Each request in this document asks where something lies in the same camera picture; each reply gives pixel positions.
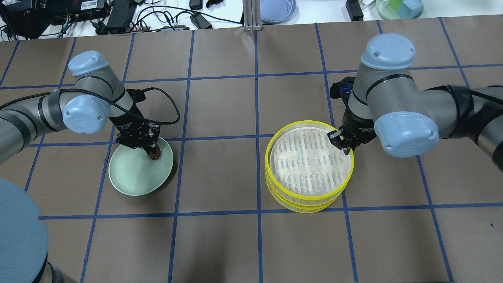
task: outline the white background surface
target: white background surface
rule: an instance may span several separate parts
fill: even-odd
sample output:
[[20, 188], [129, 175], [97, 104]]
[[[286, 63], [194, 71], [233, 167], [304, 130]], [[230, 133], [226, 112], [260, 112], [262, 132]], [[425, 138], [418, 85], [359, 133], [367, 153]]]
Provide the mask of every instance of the white background surface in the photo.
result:
[[[349, 15], [346, 10], [346, 0], [296, 0], [298, 10], [293, 17], [284, 24], [311, 24], [311, 23], [325, 23], [325, 22], [346, 22], [349, 21]], [[421, 18], [435, 18], [435, 17], [456, 17], [456, 16], [474, 16], [474, 15], [496, 15], [503, 14], [503, 0], [422, 0], [425, 11]], [[203, 9], [199, 10], [203, 13], [211, 14], [215, 17], [229, 19], [239, 22], [243, 9], [242, 0], [224, 0], [224, 2], [213, 5], [207, 9], [203, 0]], [[180, 8], [189, 9], [189, 0], [162, 0], [158, 5], [175, 6]], [[149, 5], [143, 4], [136, 9], [134, 20], [138, 12], [148, 7]], [[177, 14], [181, 10], [167, 9], [170, 13]], [[364, 20], [381, 20], [377, 13], [375, 4], [370, 4], [363, 9]], [[237, 27], [238, 24], [223, 22], [207, 17], [213, 28], [228, 28]], [[150, 15], [146, 22], [152, 28], [160, 28], [166, 24], [160, 23], [155, 15]], [[188, 14], [182, 14], [179, 17], [179, 23], [187, 25], [191, 29], [195, 26], [191, 23]], [[49, 26], [44, 32], [45, 34], [56, 33], [61, 29], [61, 26]], [[64, 37], [70, 36], [89, 36], [96, 35], [95, 29], [89, 23], [79, 22], [74, 24]]]

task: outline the white label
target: white label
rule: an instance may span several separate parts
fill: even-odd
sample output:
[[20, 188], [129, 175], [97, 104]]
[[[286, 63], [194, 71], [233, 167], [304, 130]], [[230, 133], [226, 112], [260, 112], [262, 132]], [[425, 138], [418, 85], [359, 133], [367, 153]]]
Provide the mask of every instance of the white label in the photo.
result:
[[81, 10], [94, 9], [97, 6], [98, 6], [98, 0], [86, 1], [86, 2], [82, 2], [80, 9]]

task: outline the robotic arm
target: robotic arm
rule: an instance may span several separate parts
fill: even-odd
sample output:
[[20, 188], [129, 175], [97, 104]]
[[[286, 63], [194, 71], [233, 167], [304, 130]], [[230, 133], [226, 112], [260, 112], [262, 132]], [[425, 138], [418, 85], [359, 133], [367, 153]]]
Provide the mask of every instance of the robotic arm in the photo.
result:
[[161, 155], [157, 145], [160, 126], [144, 119], [136, 106], [145, 99], [143, 93], [152, 88], [125, 90], [97, 51], [77, 55], [68, 68], [77, 78], [74, 89], [55, 90], [0, 107], [0, 164], [43, 134], [67, 128], [91, 134], [100, 131], [107, 118], [119, 131], [117, 143], [143, 148], [152, 160], [157, 160]]
[[372, 38], [357, 76], [330, 88], [346, 111], [339, 131], [328, 133], [346, 154], [376, 136], [394, 157], [431, 150], [440, 138], [469, 137], [503, 171], [503, 86], [442, 86], [419, 91], [408, 68], [415, 47], [398, 34]]

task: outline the tiled floor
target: tiled floor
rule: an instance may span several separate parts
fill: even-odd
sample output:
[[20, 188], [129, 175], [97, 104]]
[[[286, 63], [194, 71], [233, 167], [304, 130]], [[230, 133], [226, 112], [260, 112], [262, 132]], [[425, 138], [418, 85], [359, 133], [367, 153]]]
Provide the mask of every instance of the tiled floor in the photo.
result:
[[[328, 87], [354, 76], [368, 39], [408, 36], [420, 89], [502, 84], [503, 17], [159, 32], [0, 44], [0, 104], [69, 87], [66, 64], [97, 49], [127, 88], [170, 93], [163, 126], [175, 169], [160, 189], [120, 194], [107, 173], [110, 124], [49, 134], [1, 166], [42, 209], [49, 261], [94, 282], [500, 282], [503, 174], [469, 140], [408, 159], [378, 140], [355, 152], [345, 193], [312, 215], [270, 196], [264, 154], [284, 125], [342, 121]], [[171, 120], [148, 93], [139, 108]]]

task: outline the metal post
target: metal post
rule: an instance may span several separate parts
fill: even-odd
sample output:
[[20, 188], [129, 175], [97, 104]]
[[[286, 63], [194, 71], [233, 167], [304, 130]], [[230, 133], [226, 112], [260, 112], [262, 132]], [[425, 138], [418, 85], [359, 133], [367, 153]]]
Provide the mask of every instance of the metal post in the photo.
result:
[[262, 30], [260, 0], [243, 0], [244, 30]]

